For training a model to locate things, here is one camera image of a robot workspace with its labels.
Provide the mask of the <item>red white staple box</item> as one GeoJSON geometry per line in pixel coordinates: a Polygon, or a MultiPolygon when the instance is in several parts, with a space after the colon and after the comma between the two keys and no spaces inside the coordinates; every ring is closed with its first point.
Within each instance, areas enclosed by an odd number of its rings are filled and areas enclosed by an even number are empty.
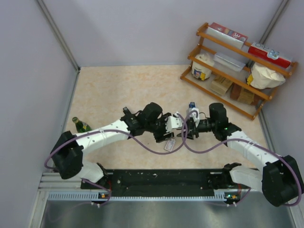
{"type": "Polygon", "coordinates": [[[176,140],[175,139],[170,139],[166,142],[166,145],[164,147],[164,150],[165,151],[168,151],[168,152],[172,152],[173,149],[174,149],[174,145],[176,143],[176,140]]]}

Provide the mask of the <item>blue black stapler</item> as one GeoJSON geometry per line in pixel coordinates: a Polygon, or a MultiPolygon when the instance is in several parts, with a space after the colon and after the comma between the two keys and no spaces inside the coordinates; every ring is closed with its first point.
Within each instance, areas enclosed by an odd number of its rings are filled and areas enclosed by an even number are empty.
{"type": "Polygon", "coordinates": [[[196,105],[195,105],[194,102],[190,102],[190,103],[189,103],[189,108],[195,108],[195,107],[196,107],[196,105]]]}

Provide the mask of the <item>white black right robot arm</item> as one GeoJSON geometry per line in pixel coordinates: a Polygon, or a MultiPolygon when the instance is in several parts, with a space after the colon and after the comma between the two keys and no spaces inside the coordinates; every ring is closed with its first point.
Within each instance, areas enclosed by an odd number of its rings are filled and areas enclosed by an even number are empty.
{"type": "Polygon", "coordinates": [[[245,185],[263,193],[273,206],[297,205],[304,192],[304,183],[296,160],[292,156],[282,157],[250,139],[238,126],[229,122],[222,103],[209,105],[209,117],[200,119],[194,102],[187,109],[188,138],[200,133],[212,132],[225,146],[239,152],[254,164],[247,168],[240,163],[227,164],[223,168],[222,183],[227,188],[245,185]]]}

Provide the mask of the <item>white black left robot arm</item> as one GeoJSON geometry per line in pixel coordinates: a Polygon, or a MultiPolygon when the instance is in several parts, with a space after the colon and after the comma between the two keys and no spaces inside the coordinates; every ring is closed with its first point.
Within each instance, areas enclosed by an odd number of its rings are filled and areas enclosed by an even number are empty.
{"type": "Polygon", "coordinates": [[[163,114],[162,108],[153,102],[135,114],[127,107],[123,113],[123,117],[107,126],[86,133],[72,134],[67,131],[61,134],[51,158],[62,179],[79,177],[91,181],[97,188],[103,188],[108,182],[106,170],[99,163],[85,160],[87,154],[144,132],[152,133],[155,141],[161,143],[173,138],[173,131],[182,125],[180,118],[171,113],[163,114]]]}

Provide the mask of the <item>brown paper package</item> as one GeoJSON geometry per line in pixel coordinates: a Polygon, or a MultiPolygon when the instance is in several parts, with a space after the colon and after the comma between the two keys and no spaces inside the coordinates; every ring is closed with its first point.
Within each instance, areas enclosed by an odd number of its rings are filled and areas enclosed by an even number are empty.
{"type": "Polygon", "coordinates": [[[233,84],[231,93],[230,93],[230,98],[232,100],[241,102],[243,104],[247,105],[257,105],[258,102],[261,100],[261,98],[252,93],[251,91],[237,85],[233,84]]]}

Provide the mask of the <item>white jar yellow label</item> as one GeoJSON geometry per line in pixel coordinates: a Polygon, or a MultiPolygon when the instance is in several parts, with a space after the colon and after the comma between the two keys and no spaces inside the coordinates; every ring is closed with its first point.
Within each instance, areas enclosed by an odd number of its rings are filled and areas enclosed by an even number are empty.
{"type": "MultiPolygon", "coordinates": [[[[195,58],[201,62],[204,62],[209,66],[214,66],[215,64],[213,57],[209,53],[197,54],[195,58]]],[[[195,61],[192,64],[192,69],[191,69],[192,76],[198,80],[201,81],[207,80],[210,77],[211,72],[212,71],[209,68],[206,68],[195,61]]]]}

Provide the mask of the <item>clear plastic tray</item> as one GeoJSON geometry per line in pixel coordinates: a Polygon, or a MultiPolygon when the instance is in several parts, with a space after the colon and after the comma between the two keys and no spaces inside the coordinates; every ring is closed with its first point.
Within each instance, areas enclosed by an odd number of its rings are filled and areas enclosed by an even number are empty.
{"type": "Polygon", "coordinates": [[[242,71],[242,69],[246,66],[245,63],[242,63],[234,58],[231,58],[231,57],[229,57],[223,53],[219,53],[219,52],[214,55],[213,60],[236,72],[242,71]]]}

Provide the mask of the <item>green glass bottle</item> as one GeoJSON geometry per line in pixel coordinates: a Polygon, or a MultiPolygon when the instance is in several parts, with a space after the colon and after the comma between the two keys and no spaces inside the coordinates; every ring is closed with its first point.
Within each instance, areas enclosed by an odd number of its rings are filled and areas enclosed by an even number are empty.
{"type": "Polygon", "coordinates": [[[78,133],[85,133],[92,130],[92,128],[87,123],[80,121],[76,116],[72,118],[72,122],[75,124],[76,131],[78,133]]]}

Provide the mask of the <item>white paper bag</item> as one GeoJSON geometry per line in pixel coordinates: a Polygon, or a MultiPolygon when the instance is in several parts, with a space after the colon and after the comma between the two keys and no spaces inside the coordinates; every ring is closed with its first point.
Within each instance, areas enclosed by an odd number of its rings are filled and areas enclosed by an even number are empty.
{"type": "Polygon", "coordinates": [[[246,78],[246,82],[249,86],[263,90],[282,85],[285,83],[285,78],[282,74],[259,63],[255,63],[251,68],[249,76],[246,78]]]}

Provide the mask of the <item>red white foil box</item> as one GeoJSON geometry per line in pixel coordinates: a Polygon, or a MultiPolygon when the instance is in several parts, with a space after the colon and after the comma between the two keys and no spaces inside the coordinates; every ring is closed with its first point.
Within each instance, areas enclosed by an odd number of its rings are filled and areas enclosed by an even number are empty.
{"type": "Polygon", "coordinates": [[[245,42],[247,42],[248,37],[226,28],[218,23],[213,22],[210,24],[206,30],[206,34],[219,39],[231,46],[241,49],[245,42]]]}

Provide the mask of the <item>red cling wrap box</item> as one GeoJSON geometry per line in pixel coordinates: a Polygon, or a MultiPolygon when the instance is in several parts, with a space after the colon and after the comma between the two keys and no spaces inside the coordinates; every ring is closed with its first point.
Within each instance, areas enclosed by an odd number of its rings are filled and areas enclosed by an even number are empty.
{"type": "Polygon", "coordinates": [[[282,68],[290,67],[292,63],[292,58],[283,54],[280,51],[276,51],[269,48],[261,43],[254,42],[248,49],[248,53],[264,59],[272,64],[280,66],[282,68]]]}

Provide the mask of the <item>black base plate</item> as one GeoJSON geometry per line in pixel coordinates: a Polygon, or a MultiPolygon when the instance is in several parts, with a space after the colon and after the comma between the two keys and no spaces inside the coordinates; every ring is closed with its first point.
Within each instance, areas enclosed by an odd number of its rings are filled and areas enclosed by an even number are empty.
{"type": "Polygon", "coordinates": [[[214,190],[240,190],[222,169],[108,170],[99,185],[112,196],[210,196],[214,190]]]}

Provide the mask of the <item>aluminium rail frame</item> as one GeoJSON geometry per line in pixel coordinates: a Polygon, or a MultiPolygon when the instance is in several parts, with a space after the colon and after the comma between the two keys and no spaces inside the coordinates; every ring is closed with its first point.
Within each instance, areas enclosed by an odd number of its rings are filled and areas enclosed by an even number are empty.
{"type": "Polygon", "coordinates": [[[63,180],[63,179],[61,179],[61,177],[58,173],[45,173],[45,174],[43,174],[43,176],[41,178],[39,188],[40,189],[53,189],[53,190],[55,190],[55,189],[57,189],[57,190],[63,190],[63,189],[97,190],[101,186],[101,185],[99,185],[99,183],[93,185],[93,184],[90,184],[90,183],[87,183],[87,182],[81,180],[78,177],[73,177],[68,180],[63,180]]]}

